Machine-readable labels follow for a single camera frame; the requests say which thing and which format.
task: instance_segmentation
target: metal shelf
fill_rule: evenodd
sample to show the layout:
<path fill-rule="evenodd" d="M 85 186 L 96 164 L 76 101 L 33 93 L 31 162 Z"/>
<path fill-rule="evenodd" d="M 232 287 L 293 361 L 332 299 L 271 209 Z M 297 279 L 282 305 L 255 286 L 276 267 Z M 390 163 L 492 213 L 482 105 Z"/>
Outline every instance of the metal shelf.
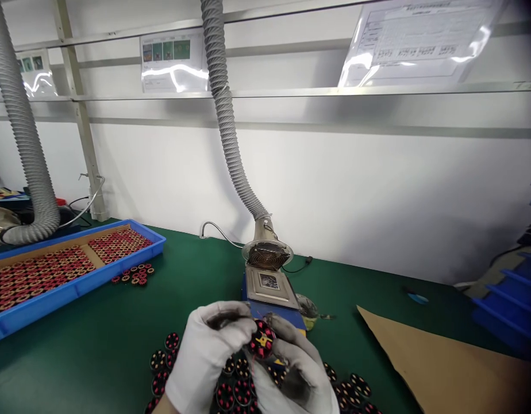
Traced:
<path fill-rule="evenodd" d="M 341 97 L 368 95 L 433 95 L 433 94 L 474 94 L 474 93 L 511 93 L 531 91 L 531 81 L 525 82 L 486 82 L 461 83 L 458 85 L 410 85 L 410 86 L 368 86 L 368 87 L 324 87 L 300 89 L 259 89 L 233 90 L 234 99 L 238 98 L 302 98 L 302 97 Z M 155 101 L 168 99 L 209 99 L 210 92 L 155 93 L 133 95 L 72 95 L 57 97 L 31 98 L 31 102 L 93 102 L 93 101 Z"/>
<path fill-rule="evenodd" d="M 298 3 L 259 7 L 250 10 L 233 11 L 224 13 L 225 23 L 237 23 L 248 20 L 258 20 L 268 17 L 287 16 L 289 14 L 316 12 L 319 10 L 336 9 L 339 7 L 355 6 L 361 3 L 371 3 L 377 0 L 307 0 Z M 191 29 L 202 26 L 202 19 L 180 20 L 163 25 L 146 26 L 134 29 L 116 30 L 114 32 L 90 34 L 88 36 L 70 37 L 65 39 L 49 40 L 38 43 L 28 43 L 14 47 L 15 52 L 25 52 L 35 49 L 50 49 L 57 47 L 76 46 L 88 43 L 98 43 L 109 40 L 126 39 L 154 33 L 169 32 L 171 30 Z"/>

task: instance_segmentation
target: flexible exhaust hose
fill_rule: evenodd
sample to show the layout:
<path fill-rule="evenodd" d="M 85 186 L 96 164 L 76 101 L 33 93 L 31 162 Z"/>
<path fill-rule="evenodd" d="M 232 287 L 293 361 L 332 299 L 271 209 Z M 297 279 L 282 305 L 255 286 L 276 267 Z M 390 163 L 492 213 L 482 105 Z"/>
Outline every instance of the flexible exhaust hose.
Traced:
<path fill-rule="evenodd" d="M 0 88 L 7 115 L 13 127 L 14 138 L 30 188 L 34 207 L 34 222 L 11 227 L 1 233 L 7 244 L 29 244 L 51 236 L 59 226 L 59 208 L 51 177 L 47 170 L 36 122 L 26 96 L 24 83 L 14 54 L 13 42 L 5 21 L 0 0 Z"/>
<path fill-rule="evenodd" d="M 238 150 L 233 98 L 229 89 L 225 57 L 223 2 L 222 0 L 201 0 L 201 10 L 210 88 L 216 105 L 225 161 L 238 196 L 252 213 L 254 220 L 257 220 L 270 214 L 252 191 L 244 173 L 241 153 Z"/>

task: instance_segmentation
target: fume extractor nozzle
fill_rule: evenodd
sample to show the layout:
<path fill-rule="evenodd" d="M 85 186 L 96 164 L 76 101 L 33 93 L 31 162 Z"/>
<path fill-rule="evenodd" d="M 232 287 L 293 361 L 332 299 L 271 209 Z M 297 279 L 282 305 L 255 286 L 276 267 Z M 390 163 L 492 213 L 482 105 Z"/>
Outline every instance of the fume extractor nozzle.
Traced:
<path fill-rule="evenodd" d="M 243 247 L 243 257 L 249 265 L 258 269 L 279 270 L 293 259 L 293 255 L 290 246 L 279 241 L 269 216 L 256 220 L 254 240 Z"/>

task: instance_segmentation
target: work station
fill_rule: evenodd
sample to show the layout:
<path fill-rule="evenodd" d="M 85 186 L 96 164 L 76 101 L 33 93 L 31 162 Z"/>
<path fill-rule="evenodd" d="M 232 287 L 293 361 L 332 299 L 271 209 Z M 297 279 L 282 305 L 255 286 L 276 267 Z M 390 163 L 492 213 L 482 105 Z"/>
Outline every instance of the work station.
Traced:
<path fill-rule="evenodd" d="M 530 385 L 525 3 L 0 0 L 0 413 Z"/>

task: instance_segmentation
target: blue plastic tray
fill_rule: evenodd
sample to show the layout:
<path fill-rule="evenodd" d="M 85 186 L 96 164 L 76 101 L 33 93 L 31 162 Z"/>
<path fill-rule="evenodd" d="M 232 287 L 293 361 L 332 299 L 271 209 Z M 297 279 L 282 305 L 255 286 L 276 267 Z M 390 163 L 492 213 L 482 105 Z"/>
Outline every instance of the blue plastic tray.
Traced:
<path fill-rule="evenodd" d="M 19 254 L 31 252 L 68 240 L 75 240 L 92 233 L 98 233 L 110 228 L 120 227 L 129 224 L 133 230 L 141 236 L 152 241 L 152 245 L 145 247 L 129 256 L 121 258 L 113 263 L 109 263 L 100 269 L 94 270 L 78 279 L 65 283 L 53 290 L 45 292 L 35 298 L 27 300 L 0 313 L 0 340 L 5 336 L 18 331 L 45 315 L 59 309 L 61 306 L 79 298 L 111 280 L 114 276 L 121 274 L 124 270 L 132 266 L 139 265 L 146 260 L 162 253 L 166 239 L 158 233 L 148 229 L 134 220 L 117 221 L 116 223 L 96 227 L 83 232 L 75 233 L 58 239 L 41 241 L 29 246 L 20 247 L 0 254 L 0 260 L 7 259 Z"/>

